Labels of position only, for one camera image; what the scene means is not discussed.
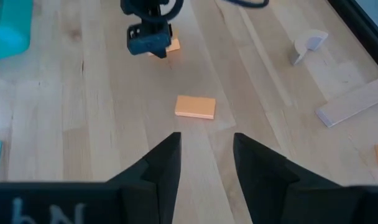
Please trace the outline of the teal plastic bin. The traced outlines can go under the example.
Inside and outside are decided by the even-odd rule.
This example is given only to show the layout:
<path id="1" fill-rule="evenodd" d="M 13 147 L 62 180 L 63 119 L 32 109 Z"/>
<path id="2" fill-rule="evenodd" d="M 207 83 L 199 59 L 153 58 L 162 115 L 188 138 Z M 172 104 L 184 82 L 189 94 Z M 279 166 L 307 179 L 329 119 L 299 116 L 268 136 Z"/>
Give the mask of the teal plastic bin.
<path id="1" fill-rule="evenodd" d="M 33 6 L 34 0 L 0 0 L 0 59 L 29 48 Z"/>

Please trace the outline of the long beige plank block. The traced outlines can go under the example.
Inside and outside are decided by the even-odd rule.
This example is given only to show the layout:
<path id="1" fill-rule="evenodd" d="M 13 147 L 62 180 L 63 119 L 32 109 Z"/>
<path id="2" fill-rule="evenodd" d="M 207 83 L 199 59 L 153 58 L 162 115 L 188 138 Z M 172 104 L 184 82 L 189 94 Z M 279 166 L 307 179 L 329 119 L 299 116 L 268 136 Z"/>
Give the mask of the long beige plank block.
<path id="1" fill-rule="evenodd" d="M 330 100 L 316 110 L 317 116 L 330 128 L 378 104 L 378 79 Z"/>

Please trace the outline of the large orange cube block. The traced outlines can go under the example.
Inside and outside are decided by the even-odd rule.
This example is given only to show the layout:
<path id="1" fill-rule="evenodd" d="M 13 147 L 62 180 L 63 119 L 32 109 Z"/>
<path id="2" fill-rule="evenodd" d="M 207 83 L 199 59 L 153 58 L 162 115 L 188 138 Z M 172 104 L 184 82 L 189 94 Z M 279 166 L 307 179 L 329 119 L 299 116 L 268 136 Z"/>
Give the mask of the large orange cube block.
<path id="1" fill-rule="evenodd" d="M 172 52 L 180 49 L 180 42 L 177 36 L 173 36 L 171 44 L 167 47 L 167 52 Z"/>

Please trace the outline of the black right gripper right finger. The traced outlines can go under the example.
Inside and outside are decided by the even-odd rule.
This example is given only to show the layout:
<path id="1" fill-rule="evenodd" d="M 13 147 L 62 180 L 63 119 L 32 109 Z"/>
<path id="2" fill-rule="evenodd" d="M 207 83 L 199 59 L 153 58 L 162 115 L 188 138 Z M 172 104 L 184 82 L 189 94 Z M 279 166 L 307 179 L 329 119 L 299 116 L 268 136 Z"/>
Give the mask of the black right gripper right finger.
<path id="1" fill-rule="evenodd" d="M 243 133 L 233 153 L 253 224 L 352 224 L 350 191 Z"/>

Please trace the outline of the beige arch block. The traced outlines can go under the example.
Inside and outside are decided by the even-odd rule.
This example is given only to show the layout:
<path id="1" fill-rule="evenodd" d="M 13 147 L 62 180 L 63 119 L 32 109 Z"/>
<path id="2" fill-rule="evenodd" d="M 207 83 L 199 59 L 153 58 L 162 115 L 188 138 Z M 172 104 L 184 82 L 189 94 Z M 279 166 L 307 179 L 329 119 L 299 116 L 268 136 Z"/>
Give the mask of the beige arch block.
<path id="1" fill-rule="evenodd" d="M 298 64 L 309 50 L 316 51 L 327 38 L 328 33 L 318 29 L 310 29 L 300 34 L 293 41 L 293 47 L 288 55 L 290 63 Z"/>

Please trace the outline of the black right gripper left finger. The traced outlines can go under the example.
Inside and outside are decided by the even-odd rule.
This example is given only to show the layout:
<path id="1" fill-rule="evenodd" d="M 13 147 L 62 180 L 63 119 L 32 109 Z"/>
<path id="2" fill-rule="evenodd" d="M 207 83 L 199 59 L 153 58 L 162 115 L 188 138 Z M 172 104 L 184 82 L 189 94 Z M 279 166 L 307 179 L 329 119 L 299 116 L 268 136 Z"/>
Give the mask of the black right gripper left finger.
<path id="1" fill-rule="evenodd" d="M 181 133 L 174 132 L 106 183 L 119 191 L 123 224 L 172 224 L 181 174 Z"/>

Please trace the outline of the black aluminium table frame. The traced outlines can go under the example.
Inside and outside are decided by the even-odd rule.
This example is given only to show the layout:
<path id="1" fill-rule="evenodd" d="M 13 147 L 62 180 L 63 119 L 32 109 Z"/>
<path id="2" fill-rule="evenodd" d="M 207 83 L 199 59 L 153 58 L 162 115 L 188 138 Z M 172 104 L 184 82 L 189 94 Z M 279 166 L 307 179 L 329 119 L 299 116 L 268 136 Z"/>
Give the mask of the black aluminium table frame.
<path id="1" fill-rule="evenodd" d="M 361 0 L 327 1 L 378 64 L 378 24 L 371 16 L 376 10 L 364 9 Z"/>

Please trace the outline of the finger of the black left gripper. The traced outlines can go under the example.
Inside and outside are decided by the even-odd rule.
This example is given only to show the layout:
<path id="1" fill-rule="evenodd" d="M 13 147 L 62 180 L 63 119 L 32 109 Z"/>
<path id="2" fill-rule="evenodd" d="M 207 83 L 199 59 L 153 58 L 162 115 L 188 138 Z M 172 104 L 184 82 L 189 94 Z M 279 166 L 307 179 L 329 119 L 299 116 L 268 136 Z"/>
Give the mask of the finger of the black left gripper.
<path id="1" fill-rule="evenodd" d="M 166 58 L 167 57 L 167 48 L 166 47 L 153 47 L 151 50 L 151 54 L 158 58 Z"/>

